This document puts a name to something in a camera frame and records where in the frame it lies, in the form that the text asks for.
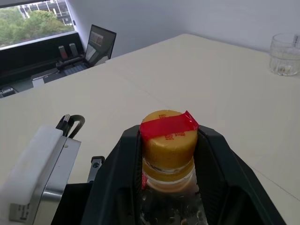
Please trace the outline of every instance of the red tape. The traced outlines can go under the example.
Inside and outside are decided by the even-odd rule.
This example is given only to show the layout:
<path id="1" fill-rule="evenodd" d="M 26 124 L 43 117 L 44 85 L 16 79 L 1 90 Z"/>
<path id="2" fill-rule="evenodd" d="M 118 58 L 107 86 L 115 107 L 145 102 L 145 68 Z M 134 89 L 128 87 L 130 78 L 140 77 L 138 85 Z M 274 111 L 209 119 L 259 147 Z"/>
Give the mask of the red tape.
<path id="1" fill-rule="evenodd" d="M 178 116 L 144 122 L 140 125 L 140 132 L 144 140 L 149 140 L 153 137 L 196 130 L 198 127 L 197 121 L 186 111 Z"/>

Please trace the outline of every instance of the desk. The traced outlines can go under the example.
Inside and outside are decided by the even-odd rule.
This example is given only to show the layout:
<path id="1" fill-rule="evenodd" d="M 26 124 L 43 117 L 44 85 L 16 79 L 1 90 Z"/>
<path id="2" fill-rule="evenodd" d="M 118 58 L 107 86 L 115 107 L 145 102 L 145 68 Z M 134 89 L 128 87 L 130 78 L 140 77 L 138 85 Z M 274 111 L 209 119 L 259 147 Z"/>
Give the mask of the desk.
<path id="1" fill-rule="evenodd" d="M 107 157 L 125 129 L 158 109 L 189 110 L 225 136 L 287 224 L 298 224 L 300 80 L 269 73 L 268 60 L 262 52 L 181 35 L 0 99 L 0 183 L 37 128 L 56 126 L 66 113 L 86 118 L 69 180 L 85 182 L 91 157 Z"/>

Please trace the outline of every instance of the glass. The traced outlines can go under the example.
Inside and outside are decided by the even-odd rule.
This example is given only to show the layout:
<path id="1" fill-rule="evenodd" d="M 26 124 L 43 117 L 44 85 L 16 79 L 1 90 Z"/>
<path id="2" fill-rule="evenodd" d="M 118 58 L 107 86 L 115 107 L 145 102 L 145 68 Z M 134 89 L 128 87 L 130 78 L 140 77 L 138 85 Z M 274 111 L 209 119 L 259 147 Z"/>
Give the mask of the glass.
<path id="1" fill-rule="evenodd" d="M 270 47 L 271 72 L 291 76 L 300 72 L 300 34 L 277 34 Z"/>
<path id="2" fill-rule="evenodd" d="M 73 30 L 65 0 L 0 8 L 0 50 Z"/>

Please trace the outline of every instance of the building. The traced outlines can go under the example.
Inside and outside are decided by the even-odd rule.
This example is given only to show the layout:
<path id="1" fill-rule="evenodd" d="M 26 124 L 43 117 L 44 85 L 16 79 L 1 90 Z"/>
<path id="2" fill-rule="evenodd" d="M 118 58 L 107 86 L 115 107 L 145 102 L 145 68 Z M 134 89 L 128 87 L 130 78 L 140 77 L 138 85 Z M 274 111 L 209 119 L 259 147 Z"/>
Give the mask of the building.
<path id="1" fill-rule="evenodd" d="M 23 18 L 29 18 L 29 12 L 44 10 L 53 12 L 65 25 L 72 25 L 72 19 L 65 0 L 50 0 L 18 6 Z"/>

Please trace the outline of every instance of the laptop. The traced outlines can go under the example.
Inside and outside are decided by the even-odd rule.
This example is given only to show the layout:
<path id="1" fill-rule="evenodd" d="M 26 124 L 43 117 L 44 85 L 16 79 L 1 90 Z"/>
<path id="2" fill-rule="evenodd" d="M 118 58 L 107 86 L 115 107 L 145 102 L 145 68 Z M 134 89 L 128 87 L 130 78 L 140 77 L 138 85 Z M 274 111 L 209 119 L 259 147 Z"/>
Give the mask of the laptop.
<path id="1" fill-rule="evenodd" d="M 90 29 L 90 36 L 84 57 L 76 57 L 57 63 L 56 68 L 59 70 L 59 73 L 43 77 L 44 83 L 97 66 L 109 60 L 112 56 L 116 36 L 115 32 L 93 24 Z"/>

